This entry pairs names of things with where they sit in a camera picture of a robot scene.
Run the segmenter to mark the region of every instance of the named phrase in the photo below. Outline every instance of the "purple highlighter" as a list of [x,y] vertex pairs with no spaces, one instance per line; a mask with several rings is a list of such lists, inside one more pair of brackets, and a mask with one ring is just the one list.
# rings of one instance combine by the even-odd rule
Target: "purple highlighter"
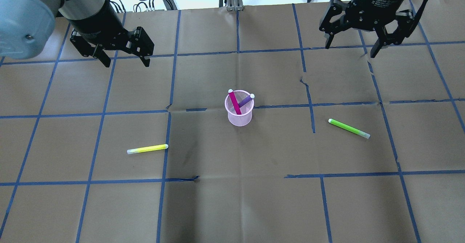
[[246,98],[243,99],[241,102],[239,102],[239,107],[242,108],[242,106],[246,105],[253,99],[255,99],[255,95],[252,93],[249,96],[246,96]]
[[236,99],[236,95],[234,95],[234,91],[232,89],[229,89],[228,94],[229,94],[229,98],[231,99],[231,103],[234,106],[234,110],[236,111],[236,114],[242,115],[239,104],[237,104],[237,99]]

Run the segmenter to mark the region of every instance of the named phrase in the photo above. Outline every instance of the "yellow highlighter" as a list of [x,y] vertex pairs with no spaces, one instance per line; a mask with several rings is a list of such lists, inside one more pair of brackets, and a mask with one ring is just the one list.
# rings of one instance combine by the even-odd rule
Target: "yellow highlighter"
[[155,146],[149,146],[149,147],[140,147],[138,149],[128,149],[128,155],[141,153],[141,152],[149,152],[149,151],[167,149],[167,148],[168,148],[168,144],[161,144],[161,145],[155,145]]

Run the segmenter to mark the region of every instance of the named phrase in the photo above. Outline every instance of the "mesh cup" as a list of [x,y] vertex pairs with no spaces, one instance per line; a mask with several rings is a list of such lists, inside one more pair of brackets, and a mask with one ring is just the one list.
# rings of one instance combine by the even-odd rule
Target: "mesh cup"
[[[235,90],[234,94],[236,95],[237,101],[240,102],[245,99],[250,93],[246,92],[245,90]],[[242,127],[249,124],[252,119],[252,109],[254,108],[254,100],[252,99],[246,105],[240,108],[242,115],[237,115],[236,110],[234,110],[233,103],[231,102],[231,98],[229,95],[226,96],[225,99],[225,108],[228,112],[228,120],[231,122],[232,125]]]

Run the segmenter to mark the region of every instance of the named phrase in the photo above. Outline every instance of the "blue tape grid line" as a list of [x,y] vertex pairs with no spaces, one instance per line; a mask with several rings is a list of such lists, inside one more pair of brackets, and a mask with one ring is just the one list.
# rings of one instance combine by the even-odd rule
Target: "blue tape grid line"
[[[158,182],[186,182],[194,181],[199,176],[193,178],[149,178],[149,179],[118,179],[118,180],[91,180],[91,184],[125,184],[125,183],[158,183]],[[74,181],[34,181],[34,182],[3,182],[0,183],[0,187],[6,186],[43,186],[43,185],[86,185],[89,182],[86,180],[74,180]]]
[[189,111],[206,111],[206,108],[186,109],[186,112],[189,112]]
[[302,47],[302,36],[300,35],[299,20],[297,18],[297,11],[295,10],[295,4],[294,3],[292,3],[292,10],[294,11],[295,26],[297,28],[297,35],[299,36],[300,57],[302,58],[302,66],[304,68],[304,72],[307,72],[307,68],[305,67],[304,50],[303,50],[303,47]]
[[[402,175],[440,175],[440,174],[465,174],[465,170],[417,170],[402,171]],[[330,177],[378,177],[378,176],[396,176],[399,172],[355,172],[355,173],[320,173],[320,174],[288,174],[284,178],[330,178]],[[188,182],[198,179],[193,178],[166,178],[165,182]],[[154,179],[121,179],[121,180],[91,180],[91,184],[123,184],[123,183],[158,183],[162,178]],[[42,185],[86,185],[88,181],[36,181],[36,182],[0,182],[0,187],[8,186],[42,186]]]
[[379,177],[402,175],[438,175],[465,174],[465,170],[422,170],[422,171],[393,171],[393,172],[360,172],[360,173],[326,173],[326,174],[298,174],[287,175],[284,178],[329,178],[329,177]]
[[[126,20],[126,13],[124,13],[124,16],[123,16],[123,22],[122,22],[123,25],[124,25],[125,20]],[[117,56],[118,56],[118,51],[115,52],[114,58],[116,58]],[[108,98],[110,96],[110,89],[112,87],[113,75],[114,75],[114,71],[115,71],[115,65],[116,65],[116,59],[113,60],[112,70],[111,70],[111,73],[110,73],[110,79],[108,80],[108,87],[106,89],[105,103],[103,104],[103,111],[101,113],[100,125],[98,126],[97,139],[95,141],[95,147],[94,147],[94,151],[93,151],[92,162],[91,162],[90,170],[89,170],[88,182],[86,183],[86,193],[84,194],[84,201],[82,203],[81,215],[80,215],[80,218],[79,218],[78,232],[77,232],[77,235],[76,235],[76,243],[79,242],[80,237],[81,237],[82,222],[84,220],[84,215],[86,213],[87,200],[88,200],[89,189],[90,189],[90,185],[91,185],[90,182],[91,182],[91,179],[92,179],[93,168],[95,166],[95,158],[97,157],[98,144],[100,143],[100,136],[102,134],[103,121],[105,120],[106,106],[108,105]]]
[[[465,102],[465,98],[454,99],[456,102]],[[389,104],[411,104],[411,103],[428,103],[428,102],[450,102],[450,99],[445,100],[417,100],[417,101],[390,101]],[[320,103],[312,104],[313,107],[318,106],[352,106],[352,105],[374,105],[379,102],[342,102],[342,103]],[[276,109],[276,108],[304,108],[308,107],[308,104],[284,104],[284,105],[261,105],[255,106],[254,109]],[[194,108],[186,109],[186,111],[205,111],[207,108]],[[135,111],[115,111],[105,112],[105,115],[124,115],[124,114],[152,114],[152,113],[167,113],[166,109],[159,110],[135,110]],[[88,117],[88,116],[101,116],[101,113],[76,113],[76,114],[48,114],[41,115],[41,118],[62,118],[62,117]],[[26,119],[26,118],[37,118],[38,115],[11,115],[11,116],[0,116],[0,119]]]
[[[63,47],[65,46],[65,40],[66,40],[66,38],[68,36],[70,26],[71,26],[71,24],[68,24],[68,27],[66,28],[65,36],[63,37],[63,41],[61,43],[60,51],[58,52],[58,56],[57,56],[57,58],[55,60],[55,66],[53,66],[52,75],[50,76],[50,80],[48,81],[47,89],[45,90],[45,95],[44,95],[44,99],[42,100],[42,104],[40,106],[39,114],[37,115],[37,118],[35,120],[34,128],[33,128],[31,137],[29,139],[29,143],[28,143],[28,148],[26,149],[26,152],[25,152],[25,155],[24,155],[24,158],[23,158],[23,162],[21,164],[21,168],[20,168],[20,171],[18,173],[18,177],[16,178],[16,183],[20,182],[21,175],[23,173],[26,160],[28,159],[28,155],[29,155],[29,151],[30,151],[33,139],[34,139],[34,135],[35,135],[35,132],[37,130],[37,126],[39,124],[40,116],[42,115],[42,111],[44,110],[45,101],[47,100],[48,92],[50,91],[50,87],[52,85],[53,77],[55,76],[55,71],[57,69],[58,61],[60,59],[61,53],[63,52]],[[8,203],[7,211],[5,212],[5,217],[3,218],[2,226],[0,228],[0,238],[3,235],[3,230],[5,229],[5,225],[7,223],[8,214],[10,213],[10,209],[11,209],[11,206],[13,204],[13,200],[15,199],[16,190],[18,190],[18,185],[15,185],[15,187],[13,188],[13,192],[12,192],[11,197],[10,197],[10,202]]]
[[[465,41],[444,41],[444,42],[429,42],[430,45],[449,45],[449,44],[465,44]],[[426,43],[402,43],[400,45],[392,45],[390,47],[395,48],[398,46],[426,46]],[[353,46],[331,46],[330,48],[363,48],[362,45],[353,45]],[[316,50],[324,49],[324,47],[302,47],[302,48],[279,48],[279,49],[257,49],[257,50],[234,50],[234,51],[216,51],[216,52],[199,52],[199,53],[179,53],[177,56],[203,56],[203,55],[217,55],[217,54],[231,54],[231,53],[258,53],[258,52],[281,52],[281,51],[304,51],[304,50]],[[158,54],[152,55],[150,58],[160,58],[160,57],[174,57],[174,54]],[[123,59],[138,59],[137,56],[124,56],[117,57],[118,60]],[[60,60],[58,63],[62,62],[77,62],[77,61],[95,61],[95,59],[72,59],[72,60]],[[3,65],[18,65],[18,64],[35,64],[35,63],[55,63],[56,61],[14,61],[14,62],[4,62]]]
[[[179,25],[181,24],[181,10],[178,11],[178,22],[176,25],[176,40],[174,44],[174,60],[173,60],[173,76],[171,77],[171,94],[170,94],[170,106],[173,104],[173,93],[174,93],[174,82],[176,76],[176,60],[178,56],[178,43],[179,43]],[[168,124],[166,126],[166,144],[170,143],[170,132],[171,132],[171,113],[168,112]],[[158,205],[158,222],[157,222],[157,239],[156,242],[160,242],[161,236],[161,216],[163,214],[163,200],[165,197],[165,184],[166,184],[166,165],[168,164],[168,151],[165,149],[165,157],[163,160],[163,176],[161,182],[160,201]]]
[[320,185],[321,185],[321,197],[322,197],[322,200],[323,200],[324,219],[326,220],[326,230],[327,230],[327,233],[328,233],[328,242],[332,243],[331,225],[329,223],[328,204],[327,204],[327,200],[326,200],[326,190],[324,189],[323,177],[320,177]]
[[[304,61],[304,56],[303,56],[303,51],[304,50],[315,50],[315,49],[324,49],[324,47],[314,47],[314,48],[304,48],[302,46],[302,41],[301,41],[301,35],[300,35],[300,30],[299,30],[299,24],[298,24],[298,19],[297,19],[297,13],[296,13],[296,10],[295,10],[295,5],[292,5],[293,7],[293,10],[294,10],[294,17],[295,17],[295,20],[296,20],[296,27],[297,27],[297,31],[298,31],[298,35],[299,35],[299,46],[300,48],[287,48],[287,49],[265,49],[265,50],[246,50],[246,51],[240,51],[240,48],[239,48],[239,13],[237,13],[237,16],[236,16],[236,33],[237,33],[237,50],[236,51],[229,51],[229,52],[208,52],[208,53],[187,53],[187,54],[177,54],[177,44],[178,44],[178,37],[179,37],[179,21],[180,21],[180,17],[181,17],[181,11],[179,11],[179,16],[178,16],[178,25],[177,25],[177,31],[176,31],[176,47],[175,47],[175,54],[161,54],[161,55],[153,55],[151,57],[153,58],[157,58],[157,57],[174,57],[174,61],[173,61],[173,78],[172,78],[172,84],[171,84],[171,97],[170,97],[170,102],[172,103],[172,95],[173,95],[173,87],[174,87],[174,75],[175,75],[175,64],[176,64],[176,57],[177,56],[201,56],[201,55],[212,55],[212,54],[229,54],[229,53],[258,53],[258,52],[279,52],[279,51],[301,51],[301,57],[302,57],[302,65],[303,65],[303,69],[304,69],[304,72],[306,71],[306,66],[305,66],[305,61]],[[457,110],[457,106],[455,105],[455,102],[456,101],[465,101],[465,99],[453,99],[452,98],[452,95],[450,94],[450,91],[447,87],[447,84],[445,83],[445,80],[442,76],[442,73],[440,71],[440,68],[437,64],[437,61],[435,60],[435,57],[434,57],[434,54],[432,52],[432,49],[431,49],[431,45],[445,45],[445,44],[464,44],[465,41],[448,41],[448,42],[429,42],[426,38],[426,35],[425,35],[425,32],[423,31],[423,28],[421,27],[421,25],[419,24],[419,27],[420,27],[420,30],[422,31],[423,33],[423,36],[425,38],[425,41],[426,43],[410,43],[410,44],[401,44],[400,46],[421,46],[421,45],[426,45],[428,46],[428,49],[430,51],[430,54],[432,56],[432,59],[434,60],[435,62],[435,66],[438,70],[438,73],[440,74],[441,76],[441,79],[443,80],[443,84],[445,85],[445,88],[449,94],[449,97],[450,99],[446,99],[446,100],[440,100],[440,101],[435,101],[435,100],[419,100],[419,101],[391,101],[390,103],[391,104],[408,104],[408,103],[422,103],[422,102],[452,102],[452,104],[454,105],[454,109],[459,117],[459,120],[460,120],[460,123],[462,125],[462,128],[464,129],[465,131],[465,127],[464,127],[464,124],[463,124],[463,121],[460,117],[460,114]],[[66,36],[69,32],[69,26],[66,30],[66,33],[65,33],[65,39],[63,39],[63,43],[62,43],[62,46],[60,48],[60,53],[58,55],[58,58],[57,60],[55,61],[25,61],[25,62],[4,62],[5,60],[5,57],[3,57],[0,61],[0,66],[2,65],[13,65],[13,64],[34,64],[34,63],[55,63],[55,66],[54,66],[54,69],[53,69],[53,72],[52,72],[52,77],[50,79],[50,82],[49,82],[49,85],[48,85],[48,89],[45,93],[45,97],[43,99],[43,103],[42,103],[42,106],[41,106],[41,109],[40,109],[40,113],[38,115],[24,115],[24,116],[1,116],[0,119],[2,118],[37,118],[36,120],[36,124],[35,124],[35,127],[33,129],[33,133],[31,135],[31,138],[30,138],[30,141],[29,141],[29,144],[28,144],[28,149],[26,151],[26,154],[25,154],[25,158],[23,160],[23,164],[22,164],[22,167],[20,169],[20,173],[18,175],[18,179],[17,179],[17,182],[4,182],[4,183],[0,183],[0,186],[15,186],[15,188],[13,189],[13,193],[12,193],[12,197],[10,199],[10,203],[8,205],[8,208],[7,208],[7,212],[5,213],[5,217],[3,219],[3,222],[2,222],[2,227],[0,229],[0,237],[3,233],[3,229],[5,227],[5,223],[7,221],[7,217],[8,217],[8,214],[9,214],[9,211],[10,211],[10,208],[11,208],[11,205],[13,203],[13,199],[14,199],[14,195],[15,195],[15,192],[17,190],[17,187],[18,186],[22,186],[22,185],[72,185],[72,184],[87,184],[87,185],[90,185],[90,184],[102,184],[102,183],[134,183],[134,182],[161,182],[164,186],[164,182],[173,182],[173,181],[192,181],[192,180],[195,180],[196,178],[193,178],[193,179],[166,179],[166,159],[167,159],[167,151],[166,151],[166,156],[165,156],[165,163],[164,163],[164,178],[162,179],[146,179],[146,180],[114,180],[114,181],[69,181],[69,182],[19,182],[19,179],[20,179],[20,175],[22,174],[22,170],[24,168],[24,164],[25,164],[25,160],[27,159],[27,155],[28,155],[28,152],[29,152],[29,149],[30,149],[30,146],[32,144],[32,141],[33,141],[33,136],[35,134],[35,131],[37,129],[37,125],[38,125],[38,121],[41,117],[84,117],[84,116],[101,116],[102,117],[102,120],[101,120],[101,123],[103,122],[103,118],[105,115],[107,114],[141,114],[141,113],[166,113],[168,112],[167,110],[153,110],[153,111],[126,111],[126,112],[103,112],[103,113],[89,113],[89,114],[56,114],[56,115],[41,115],[41,111],[43,109],[43,106],[45,104],[45,100],[46,100],[46,97],[48,95],[48,91],[50,89],[50,86],[51,86],[51,82],[52,82],[52,79],[53,79],[53,76],[54,76],[54,73],[56,71],[56,66],[58,63],[61,63],[61,62],[75,62],[75,61],[94,61],[95,59],[74,59],[74,60],[60,60],[59,57],[63,51],[63,46],[64,46],[64,43],[65,43],[65,40],[66,40]],[[363,45],[356,45],[356,46],[334,46],[332,48],[364,48],[365,52],[366,49],[367,49],[367,46],[372,46],[372,45],[365,45],[364,41],[363,41],[363,38],[362,38],[362,43]],[[112,60],[116,60],[116,59],[132,59],[132,58],[138,58],[138,57],[133,57],[133,56],[128,56],[128,57],[117,57],[115,55],[115,57],[111,58]],[[113,77],[113,71],[114,71],[114,63],[113,63],[113,68],[112,68],[112,74],[111,74],[111,78]],[[307,87],[307,95],[310,99],[310,93],[308,91],[308,86]],[[381,98],[380,98],[380,95],[379,95],[379,90],[377,89],[377,94],[378,94],[378,97],[380,99],[380,102],[381,102]],[[267,108],[295,108],[295,107],[307,107],[309,106],[310,109],[311,109],[311,112],[312,112],[312,107],[314,106],[332,106],[332,105],[364,105],[364,104],[377,104],[377,102],[344,102],[342,104],[312,104],[311,101],[309,100],[309,104],[294,104],[294,105],[272,105],[272,106],[258,106],[256,107],[257,109],[267,109]],[[382,103],[381,104],[381,107],[382,107],[382,111],[383,111],[383,114],[385,116],[385,111],[384,111],[384,107],[382,106]],[[203,108],[199,108],[199,109],[187,109],[187,111],[203,111],[204,109]],[[168,126],[170,125],[170,120],[171,120],[171,114],[169,114],[169,122],[168,122]],[[387,130],[388,130],[388,133],[390,134],[390,129],[389,129],[389,126],[388,126],[388,122],[387,122],[387,117],[385,116],[385,123],[387,124]],[[312,119],[312,129],[314,131],[314,120]],[[169,127],[168,127],[168,130],[167,130],[167,139],[169,139]],[[397,153],[395,152],[395,147],[394,147],[394,143],[393,143],[393,140],[392,140],[392,135],[390,134],[390,140],[391,140],[391,144],[392,144],[392,147],[393,147],[393,150],[394,150],[394,156],[395,158],[397,159]],[[304,178],[304,177],[319,177],[319,178],[323,178],[323,177],[365,177],[365,176],[374,176],[374,175],[425,175],[425,174],[455,174],[455,173],[465,173],[465,170],[438,170],[438,171],[411,171],[411,172],[402,172],[402,170],[400,169],[399,172],[383,172],[383,173],[345,173],[345,174],[311,174],[311,175],[288,175],[286,178]],[[406,194],[406,196],[408,197],[407,195],[407,189],[405,188],[405,182],[403,181],[403,177],[401,178],[401,182],[402,182],[402,185],[403,185],[403,188],[404,188],[404,193]],[[407,201],[408,201],[408,206],[409,206],[409,212],[411,213],[411,217],[413,217],[413,213],[411,212],[411,206],[410,206],[410,201],[408,200],[407,198]],[[161,204],[160,204],[160,207],[159,207],[160,210],[162,210],[162,201],[161,201]],[[414,220],[412,220],[412,223],[414,224],[414,229],[416,228],[416,224],[414,223]],[[80,220],[80,227],[79,227],[79,231],[78,233],[80,233],[80,229],[81,229],[81,226],[82,226],[82,220]],[[157,228],[157,242],[159,242],[159,233],[160,233],[160,226],[161,226],[161,222],[159,221],[158,222],[158,228]],[[416,236],[417,236],[417,241],[420,242],[420,236],[417,234],[417,231],[416,231]]]
[[[365,46],[365,40],[363,39],[361,31],[359,31],[359,36],[360,36],[360,40],[362,41],[362,45],[364,46],[363,50],[364,50],[365,54],[367,54],[368,53],[367,52],[367,47]],[[374,84],[375,89],[376,89],[377,97],[379,99],[379,104],[381,105],[381,111],[383,113],[384,123],[386,125],[386,130],[387,130],[387,134],[389,136],[389,141],[391,142],[391,147],[392,147],[392,152],[394,154],[394,159],[395,159],[396,164],[397,164],[397,171],[398,171],[398,175],[399,175],[399,178],[400,178],[400,183],[402,185],[402,190],[404,191],[405,202],[407,203],[407,208],[408,208],[408,211],[409,211],[410,220],[412,221],[413,231],[415,233],[415,237],[417,238],[417,243],[421,243],[420,233],[418,232],[417,222],[415,221],[415,216],[413,214],[412,205],[410,204],[410,197],[408,195],[407,186],[405,185],[404,175],[402,174],[402,168],[400,167],[400,163],[397,161],[397,150],[396,150],[396,147],[395,147],[395,144],[394,144],[394,138],[392,137],[391,128],[390,128],[389,122],[387,120],[387,114],[386,114],[386,111],[385,111],[385,108],[384,108],[384,105],[383,105],[383,100],[382,100],[381,94],[379,92],[379,87],[378,87],[377,82],[376,82],[373,67],[372,67],[372,65],[371,65],[371,63],[369,61],[367,61],[367,63],[368,63],[368,67],[370,69],[370,72],[372,74],[372,80],[373,80],[373,84]]]
[[239,11],[236,11],[236,52],[240,52],[240,44],[239,44]]
[[[295,9],[295,4],[292,3],[292,11],[294,12],[294,19],[295,19],[295,26],[297,29],[297,36],[299,38],[299,50],[300,50],[300,57],[302,59],[302,68],[304,73],[307,72],[307,66],[305,65],[305,56],[304,56],[304,48],[302,47],[302,36],[300,34],[300,27],[299,27],[299,18],[297,18],[297,11]],[[300,82],[305,85],[305,89],[307,91],[307,99],[308,99],[308,108],[310,109],[310,121],[312,123],[312,132],[315,133],[315,118],[314,118],[314,105],[312,103],[312,96],[310,96],[310,89],[309,85],[300,78]]]
[[[412,7],[413,13],[415,14],[416,11],[415,11],[415,7],[413,6],[412,0],[409,0],[409,3],[410,3],[410,6]],[[464,121],[462,119],[462,116],[460,115],[460,112],[458,111],[457,104],[455,104],[455,100],[452,97],[452,93],[450,92],[449,86],[447,86],[447,83],[445,82],[445,78],[444,78],[444,76],[443,76],[443,74],[441,72],[439,64],[437,63],[436,57],[435,57],[435,55],[433,53],[430,42],[428,41],[425,30],[421,26],[421,23],[418,23],[418,28],[420,28],[420,31],[421,31],[421,34],[423,35],[423,38],[425,38],[426,46],[428,47],[431,58],[433,59],[434,65],[436,66],[437,73],[439,74],[439,76],[441,78],[442,84],[444,85],[444,88],[445,88],[445,90],[447,92],[447,95],[449,96],[450,102],[452,103],[452,106],[454,107],[455,113],[457,114],[458,121],[460,122],[460,125],[462,126],[462,130],[465,133]]]

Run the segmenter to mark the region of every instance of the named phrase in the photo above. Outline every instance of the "green highlighter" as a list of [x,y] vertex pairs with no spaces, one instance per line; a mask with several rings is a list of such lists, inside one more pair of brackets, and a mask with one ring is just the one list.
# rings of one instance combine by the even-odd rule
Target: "green highlighter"
[[354,128],[354,127],[351,127],[351,126],[349,126],[349,125],[346,125],[346,124],[344,124],[344,123],[342,123],[342,122],[338,122],[337,120],[329,119],[328,122],[331,123],[331,124],[334,125],[334,126],[338,126],[338,127],[342,128],[342,129],[345,129],[345,130],[347,130],[347,131],[350,131],[350,132],[352,132],[352,133],[355,133],[355,134],[357,134],[357,135],[360,135],[360,136],[362,136],[362,137],[364,137],[364,138],[367,138],[367,139],[370,138],[370,134],[368,134],[368,133],[366,133],[366,132],[363,132],[363,131],[361,131],[361,130],[359,130],[359,129],[356,129],[356,128]]

